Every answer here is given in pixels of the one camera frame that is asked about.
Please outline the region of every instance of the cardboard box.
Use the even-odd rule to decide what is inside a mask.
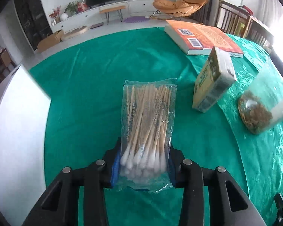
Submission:
[[[44,52],[45,50],[49,49],[50,47],[58,44],[61,41],[61,37],[64,35],[63,30],[56,31],[52,35],[46,37],[38,44],[38,52]]]
[[[236,81],[230,54],[213,47],[195,81],[192,107],[206,112]]]

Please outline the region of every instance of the metal screw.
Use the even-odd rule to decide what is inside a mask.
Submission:
[[[224,173],[226,169],[224,167],[217,167],[218,172]]]
[[[184,160],[183,160],[183,163],[184,163],[185,165],[190,165],[190,164],[192,164],[192,161],[191,161],[190,159],[184,159]]]
[[[71,171],[71,168],[70,167],[64,167],[63,169],[62,169],[62,172],[63,173],[69,173]]]
[[[105,161],[102,160],[102,159],[99,159],[99,160],[97,160],[95,163],[96,163],[98,166],[102,166],[102,165],[105,164]]]

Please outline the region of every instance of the book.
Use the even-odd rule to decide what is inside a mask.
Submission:
[[[243,57],[241,48],[217,27],[167,20],[165,32],[187,55],[209,55],[218,47],[233,57]]]
[[[192,107],[206,112],[236,81],[230,54],[218,47],[213,47],[196,78]]]

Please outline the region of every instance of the brown granular contents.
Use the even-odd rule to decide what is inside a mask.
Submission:
[[[245,104],[248,100],[254,100],[257,104],[245,109]],[[238,100],[238,110],[243,123],[253,134],[262,132],[272,119],[272,113],[260,102],[260,98],[251,91],[246,91],[241,95]]]

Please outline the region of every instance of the orange book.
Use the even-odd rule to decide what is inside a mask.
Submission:
[[[209,55],[215,46],[233,57],[243,57],[241,48],[216,27],[176,20],[167,22],[165,32],[187,55]]]

